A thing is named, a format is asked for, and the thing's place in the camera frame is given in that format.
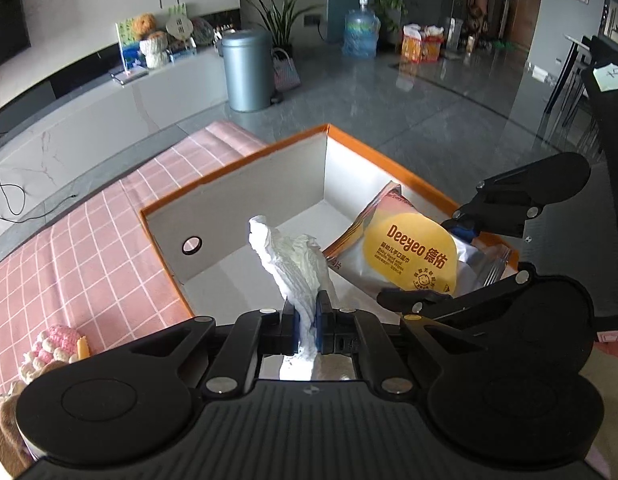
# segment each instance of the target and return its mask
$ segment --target pink knitted toy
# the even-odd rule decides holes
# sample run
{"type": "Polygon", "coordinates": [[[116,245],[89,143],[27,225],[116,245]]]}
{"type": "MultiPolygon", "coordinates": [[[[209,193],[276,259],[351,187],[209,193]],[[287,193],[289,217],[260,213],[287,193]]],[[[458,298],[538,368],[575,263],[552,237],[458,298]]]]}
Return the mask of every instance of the pink knitted toy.
{"type": "Polygon", "coordinates": [[[79,338],[78,331],[70,326],[53,325],[42,330],[31,352],[24,354],[25,361],[19,370],[22,380],[28,384],[32,381],[31,375],[51,361],[73,363],[78,358],[76,343],[79,338]]]}

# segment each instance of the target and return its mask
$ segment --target brown door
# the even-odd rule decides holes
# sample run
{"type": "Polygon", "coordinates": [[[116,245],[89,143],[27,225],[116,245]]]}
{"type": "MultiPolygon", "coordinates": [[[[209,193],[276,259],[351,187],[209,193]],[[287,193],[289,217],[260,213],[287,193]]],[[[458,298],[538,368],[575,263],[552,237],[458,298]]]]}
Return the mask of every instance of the brown door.
{"type": "Polygon", "coordinates": [[[529,50],[531,40],[534,39],[539,10],[540,0],[510,0],[505,38],[529,50]]]}

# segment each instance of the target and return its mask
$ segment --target blue water bottle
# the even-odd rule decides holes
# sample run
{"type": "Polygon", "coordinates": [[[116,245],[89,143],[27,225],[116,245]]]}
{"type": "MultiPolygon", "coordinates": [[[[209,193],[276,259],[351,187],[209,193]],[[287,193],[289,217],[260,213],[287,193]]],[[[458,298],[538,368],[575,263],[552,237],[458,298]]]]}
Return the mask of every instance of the blue water bottle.
{"type": "Polygon", "coordinates": [[[345,41],[342,45],[345,56],[365,59],[375,57],[380,20],[367,8],[368,1],[360,0],[360,9],[350,10],[345,17],[345,41]]]}

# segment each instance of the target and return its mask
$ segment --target pink tablecloth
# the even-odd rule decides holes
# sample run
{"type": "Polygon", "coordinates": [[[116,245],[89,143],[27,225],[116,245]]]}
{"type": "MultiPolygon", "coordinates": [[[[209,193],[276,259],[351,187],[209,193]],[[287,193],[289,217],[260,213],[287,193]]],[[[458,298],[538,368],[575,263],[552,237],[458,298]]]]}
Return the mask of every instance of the pink tablecloth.
{"type": "Polygon", "coordinates": [[[189,317],[137,212],[264,144],[213,123],[98,193],[0,263],[0,392],[41,330],[68,324],[100,352],[189,317]]]}

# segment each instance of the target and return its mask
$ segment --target orange edge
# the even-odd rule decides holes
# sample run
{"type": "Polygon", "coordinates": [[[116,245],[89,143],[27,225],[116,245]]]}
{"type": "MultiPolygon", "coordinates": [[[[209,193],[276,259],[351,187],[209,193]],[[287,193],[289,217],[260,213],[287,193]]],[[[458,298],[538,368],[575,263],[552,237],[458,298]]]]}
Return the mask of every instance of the orange edge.
{"type": "MultiPolygon", "coordinates": [[[[321,124],[320,126],[315,126],[299,134],[295,134],[288,139],[284,139],[279,142],[275,142],[274,144],[270,144],[269,146],[266,146],[265,148],[262,148],[257,152],[251,153],[250,155],[236,160],[235,162],[231,162],[230,164],[227,164],[226,166],[219,168],[218,170],[212,171],[212,173],[201,176],[200,178],[186,184],[186,186],[183,186],[180,189],[177,189],[172,193],[169,193],[168,195],[165,195],[162,198],[156,200],[156,202],[153,202],[150,205],[143,207],[138,213],[140,216],[140,222],[142,222],[142,228],[149,237],[154,252],[157,254],[158,258],[163,264],[163,267],[166,270],[169,279],[171,280],[171,284],[176,289],[180,300],[182,300],[182,303],[185,304],[187,310],[189,311],[189,314],[191,314],[191,317],[194,317],[195,314],[191,310],[189,303],[182,294],[182,291],[180,290],[180,287],[178,286],[175,278],[171,275],[171,272],[169,272],[167,262],[164,260],[163,254],[159,250],[158,244],[153,235],[151,234],[151,231],[149,230],[147,216],[149,216],[151,213],[154,213],[161,207],[167,205],[169,202],[173,202],[179,197],[185,195],[186,193],[195,189],[198,186],[213,182],[217,178],[231,173],[232,171],[239,170],[243,166],[246,166],[247,164],[258,160],[259,158],[278,152],[279,150],[283,150],[284,148],[291,146],[296,142],[300,142],[301,140],[308,139],[308,137],[323,133],[327,133],[327,135],[336,142],[339,142],[343,146],[352,150],[352,152],[366,158],[370,162],[373,162],[382,170],[387,171],[387,173],[389,173],[391,176],[395,177],[397,180],[400,180],[403,184],[405,184],[405,186],[409,187],[410,189],[413,189],[425,200],[433,203],[433,205],[435,205],[443,213],[448,214],[450,217],[453,212],[458,208],[458,204],[455,201],[451,200],[448,196],[433,187],[430,183],[413,174],[411,171],[407,170],[404,166],[401,166],[394,160],[391,160],[388,156],[377,152],[373,148],[366,145],[364,142],[355,139],[354,137],[343,132],[336,126],[333,126],[332,124],[321,124]]],[[[498,235],[494,235],[491,233],[483,233],[478,238],[487,246],[504,244],[509,247],[509,245],[505,241],[503,241],[502,238],[500,238],[498,235]]],[[[510,257],[509,265],[514,267],[515,269],[518,266],[518,252],[515,250],[512,250],[512,257],[510,257]]]]}

